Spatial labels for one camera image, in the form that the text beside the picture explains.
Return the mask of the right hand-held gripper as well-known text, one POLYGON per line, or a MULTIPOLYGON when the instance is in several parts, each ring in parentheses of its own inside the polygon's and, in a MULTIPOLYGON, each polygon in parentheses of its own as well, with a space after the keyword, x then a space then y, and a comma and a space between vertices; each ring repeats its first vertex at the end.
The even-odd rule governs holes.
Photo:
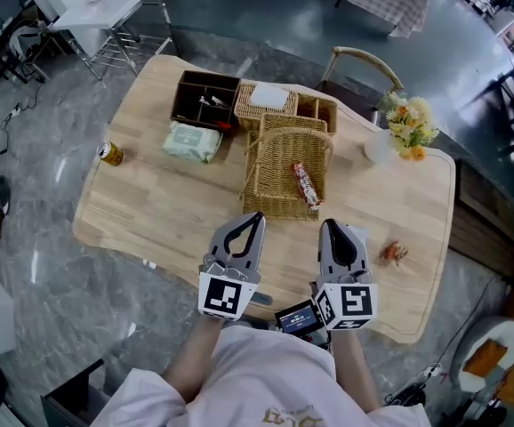
POLYGON ((353 330, 377 317, 378 286, 368 269, 365 244, 348 225, 324 220, 318 238, 319 276, 313 299, 327 330, 353 330))

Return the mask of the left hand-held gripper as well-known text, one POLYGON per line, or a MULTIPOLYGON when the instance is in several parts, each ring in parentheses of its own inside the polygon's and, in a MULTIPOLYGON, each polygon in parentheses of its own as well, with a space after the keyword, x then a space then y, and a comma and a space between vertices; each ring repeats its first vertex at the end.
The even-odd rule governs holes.
POLYGON ((260 274, 266 219, 262 212, 240 215, 220 226, 213 234, 210 254, 200 266, 198 312, 201 315, 237 321, 256 293, 260 274), (242 250, 231 244, 249 231, 242 250), (237 267, 224 262, 234 262, 237 267))

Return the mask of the white square sachet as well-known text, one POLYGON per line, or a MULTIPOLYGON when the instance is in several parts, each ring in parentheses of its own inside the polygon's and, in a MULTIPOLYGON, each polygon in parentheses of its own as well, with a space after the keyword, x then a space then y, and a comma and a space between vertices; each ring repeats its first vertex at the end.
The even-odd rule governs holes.
POLYGON ((368 232, 365 228, 359 228, 348 224, 346 226, 350 241, 356 248, 366 249, 368 232))

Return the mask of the orange candy wrapper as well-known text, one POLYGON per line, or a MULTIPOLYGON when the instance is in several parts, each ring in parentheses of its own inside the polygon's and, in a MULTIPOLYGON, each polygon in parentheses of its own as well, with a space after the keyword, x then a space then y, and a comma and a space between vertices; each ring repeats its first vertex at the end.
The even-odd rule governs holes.
POLYGON ((389 242, 380 253, 380 259, 382 262, 391 263, 394 262, 396 265, 408 255, 408 248, 403 246, 398 240, 389 242))

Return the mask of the red striped snack bar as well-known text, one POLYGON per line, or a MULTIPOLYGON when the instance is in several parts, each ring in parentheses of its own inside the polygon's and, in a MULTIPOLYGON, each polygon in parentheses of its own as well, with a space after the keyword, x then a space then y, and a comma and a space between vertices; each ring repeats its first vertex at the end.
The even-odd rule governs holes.
POLYGON ((293 173, 308 209, 310 211, 317 211, 321 201, 303 164, 293 164, 293 173))

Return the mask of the large wicker basket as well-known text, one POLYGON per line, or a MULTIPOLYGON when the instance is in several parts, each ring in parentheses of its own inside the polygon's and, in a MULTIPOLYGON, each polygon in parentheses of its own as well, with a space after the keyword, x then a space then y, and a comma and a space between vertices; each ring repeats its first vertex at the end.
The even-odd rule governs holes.
POLYGON ((243 212, 273 219, 316 221, 319 205, 308 205, 294 167, 301 165, 320 202, 333 155, 327 122, 313 117, 265 113, 259 131, 248 135, 243 212))

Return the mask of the person's right forearm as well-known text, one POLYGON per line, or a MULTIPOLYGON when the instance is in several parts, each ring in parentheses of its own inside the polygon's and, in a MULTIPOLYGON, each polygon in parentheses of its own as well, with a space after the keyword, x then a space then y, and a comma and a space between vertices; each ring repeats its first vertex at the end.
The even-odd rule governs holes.
POLYGON ((338 384, 365 413, 379 409, 380 396, 357 333, 336 330, 331 332, 331 337, 338 384))

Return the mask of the person's left forearm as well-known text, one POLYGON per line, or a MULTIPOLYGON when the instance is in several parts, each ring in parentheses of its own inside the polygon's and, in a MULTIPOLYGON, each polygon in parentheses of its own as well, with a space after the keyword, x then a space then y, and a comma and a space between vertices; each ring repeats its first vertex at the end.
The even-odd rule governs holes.
POLYGON ((199 393, 211 367, 212 354, 219 339, 224 320, 200 316, 169 366, 162 373, 186 403, 199 393))

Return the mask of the small black screen device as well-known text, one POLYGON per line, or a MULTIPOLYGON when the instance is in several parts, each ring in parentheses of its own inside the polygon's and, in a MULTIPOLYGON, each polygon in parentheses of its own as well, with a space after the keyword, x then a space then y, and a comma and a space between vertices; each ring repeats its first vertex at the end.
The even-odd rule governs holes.
POLYGON ((277 326, 285 334, 298 337, 313 333, 324 326, 312 300, 298 303, 275 313, 277 326))

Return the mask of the white vase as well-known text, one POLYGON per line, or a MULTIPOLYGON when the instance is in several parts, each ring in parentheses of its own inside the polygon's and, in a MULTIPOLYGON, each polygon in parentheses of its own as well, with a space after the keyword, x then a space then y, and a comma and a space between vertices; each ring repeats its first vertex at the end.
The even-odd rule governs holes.
POLYGON ((389 129, 373 133, 364 144, 365 156, 374 164, 388 161, 393 151, 394 145, 389 129))

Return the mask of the green wet wipes pack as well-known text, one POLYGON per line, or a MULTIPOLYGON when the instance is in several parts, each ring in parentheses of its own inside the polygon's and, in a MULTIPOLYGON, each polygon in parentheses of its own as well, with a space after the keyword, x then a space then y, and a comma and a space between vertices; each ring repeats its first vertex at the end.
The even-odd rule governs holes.
POLYGON ((162 150, 175 157, 209 164, 222 141, 222 133, 173 120, 162 150))

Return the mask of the person's white shirt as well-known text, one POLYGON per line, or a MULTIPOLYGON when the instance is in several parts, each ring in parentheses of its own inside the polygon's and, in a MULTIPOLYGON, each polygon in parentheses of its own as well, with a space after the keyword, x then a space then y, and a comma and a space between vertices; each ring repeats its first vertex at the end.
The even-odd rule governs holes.
POLYGON ((279 332, 230 326, 185 402, 162 376, 133 369, 92 427, 430 427, 421 405, 365 413, 336 381, 332 355, 279 332))

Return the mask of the wicker tissue box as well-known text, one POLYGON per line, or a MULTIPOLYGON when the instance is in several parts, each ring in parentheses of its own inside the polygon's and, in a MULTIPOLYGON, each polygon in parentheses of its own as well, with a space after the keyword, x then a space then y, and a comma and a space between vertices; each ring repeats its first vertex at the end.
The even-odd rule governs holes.
POLYGON ((297 93, 289 92, 289 99, 282 109, 270 109, 252 106, 249 103, 250 95, 259 82, 243 82, 238 91, 237 100, 234 106, 234 115, 239 124, 247 132, 258 132, 261 125, 261 118, 264 114, 281 114, 293 116, 296 114, 297 93))

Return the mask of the dark wooden bench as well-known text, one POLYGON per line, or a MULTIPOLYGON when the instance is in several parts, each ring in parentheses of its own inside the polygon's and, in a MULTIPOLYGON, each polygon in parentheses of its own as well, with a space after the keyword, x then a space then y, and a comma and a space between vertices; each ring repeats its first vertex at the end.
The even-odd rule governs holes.
POLYGON ((503 277, 514 277, 514 205, 467 162, 455 162, 449 248, 503 277))

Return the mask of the yellow flower bouquet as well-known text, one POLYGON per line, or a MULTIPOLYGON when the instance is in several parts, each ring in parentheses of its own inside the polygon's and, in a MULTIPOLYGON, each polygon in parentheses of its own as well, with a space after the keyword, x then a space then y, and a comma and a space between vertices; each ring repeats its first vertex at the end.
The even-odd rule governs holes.
POLYGON ((422 97, 392 92, 384 96, 381 108, 398 155, 405 160, 422 161, 439 133, 430 104, 422 97))

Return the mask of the black floor device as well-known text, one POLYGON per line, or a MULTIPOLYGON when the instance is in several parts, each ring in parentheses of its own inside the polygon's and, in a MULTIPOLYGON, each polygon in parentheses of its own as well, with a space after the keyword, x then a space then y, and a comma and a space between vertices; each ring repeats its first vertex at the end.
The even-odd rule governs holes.
POLYGON ((405 388, 396 391, 393 394, 388 394, 384 398, 386 406, 402 406, 412 407, 416 405, 425 406, 427 397, 424 391, 426 383, 411 383, 405 388))

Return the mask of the dark brown organizer box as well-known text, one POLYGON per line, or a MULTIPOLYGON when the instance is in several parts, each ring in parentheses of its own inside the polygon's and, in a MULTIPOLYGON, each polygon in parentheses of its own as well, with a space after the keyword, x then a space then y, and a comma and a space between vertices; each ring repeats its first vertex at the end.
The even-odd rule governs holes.
POLYGON ((185 70, 176 87, 171 119, 220 133, 234 133, 239 127, 234 115, 239 87, 237 77, 185 70))

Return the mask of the gold drink can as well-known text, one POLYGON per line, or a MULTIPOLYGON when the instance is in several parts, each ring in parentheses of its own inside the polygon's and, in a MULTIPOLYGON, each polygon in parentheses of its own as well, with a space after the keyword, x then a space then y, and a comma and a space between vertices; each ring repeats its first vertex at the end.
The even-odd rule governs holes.
POLYGON ((100 161, 109 165, 118 166, 121 165, 124 160, 124 152, 110 141, 102 142, 96 152, 100 161))

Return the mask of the white tissue sheet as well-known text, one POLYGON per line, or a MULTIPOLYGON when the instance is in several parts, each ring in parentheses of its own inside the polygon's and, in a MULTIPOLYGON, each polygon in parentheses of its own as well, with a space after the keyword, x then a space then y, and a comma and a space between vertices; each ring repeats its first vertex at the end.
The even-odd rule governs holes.
POLYGON ((282 109, 288 99, 287 90, 259 82, 250 95, 249 103, 255 107, 282 109))

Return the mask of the orange cushion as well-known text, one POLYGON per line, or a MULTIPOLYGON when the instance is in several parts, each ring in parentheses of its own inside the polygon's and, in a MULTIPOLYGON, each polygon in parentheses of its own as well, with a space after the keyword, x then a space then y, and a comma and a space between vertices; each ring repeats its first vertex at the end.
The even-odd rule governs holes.
POLYGON ((462 368, 464 372, 486 378, 507 353, 507 347, 498 342, 486 340, 468 359, 462 368))

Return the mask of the grey round pouf bed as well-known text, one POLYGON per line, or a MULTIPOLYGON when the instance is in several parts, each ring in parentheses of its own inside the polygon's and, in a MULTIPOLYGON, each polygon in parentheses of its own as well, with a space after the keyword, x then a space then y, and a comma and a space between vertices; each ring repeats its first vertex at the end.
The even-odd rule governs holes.
POLYGON ((461 391, 477 393, 487 386, 488 376, 494 369, 499 368, 506 372, 513 365, 514 320, 505 317, 483 318, 470 327, 457 346, 449 375, 451 382, 461 391), (465 370, 477 351, 485 344, 499 345, 504 349, 504 354, 485 376, 465 370))

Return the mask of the black side stand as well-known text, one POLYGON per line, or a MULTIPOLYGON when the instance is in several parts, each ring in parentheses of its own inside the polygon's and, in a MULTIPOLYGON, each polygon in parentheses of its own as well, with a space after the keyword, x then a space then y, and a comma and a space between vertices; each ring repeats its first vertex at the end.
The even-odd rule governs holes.
POLYGON ((104 364, 103 359, 98 359, 54 391, 40 397, 48 427, 91 427, 109 400, 106 393, 90 385, 90 376, 104 364))

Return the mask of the white side table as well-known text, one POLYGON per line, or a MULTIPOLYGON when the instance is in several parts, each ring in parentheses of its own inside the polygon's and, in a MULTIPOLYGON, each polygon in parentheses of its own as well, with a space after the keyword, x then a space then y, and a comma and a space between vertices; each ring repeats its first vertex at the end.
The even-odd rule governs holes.
POLYGON ((173 47, 180 51, 173 39, 173 27, 163 0, 84 0, 67 9, 50 26, 52 32, 59 33, 68 42, 77 57, 101 80, 103 73, 95 68, 118 68, 139 73, 139 66, 151 56, 163 53, 173 47), (129 19, 142 7, 154 4, 162 14, 166 36, 149 36, 137 33, 128 27, 129 19), (90 52, 76 40, 78 30, 97 30, 99 43, 90 52))

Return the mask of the white jacket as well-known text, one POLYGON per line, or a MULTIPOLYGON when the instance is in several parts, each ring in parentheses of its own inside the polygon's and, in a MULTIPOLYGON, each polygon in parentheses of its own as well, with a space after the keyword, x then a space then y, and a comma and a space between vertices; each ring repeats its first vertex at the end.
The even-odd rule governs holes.
POLYGON ((26 60, 36 51, 36 48, 41 43, 42 36, 37 27, 22 26, 12 32, 9 48, 19 60, 26 60))

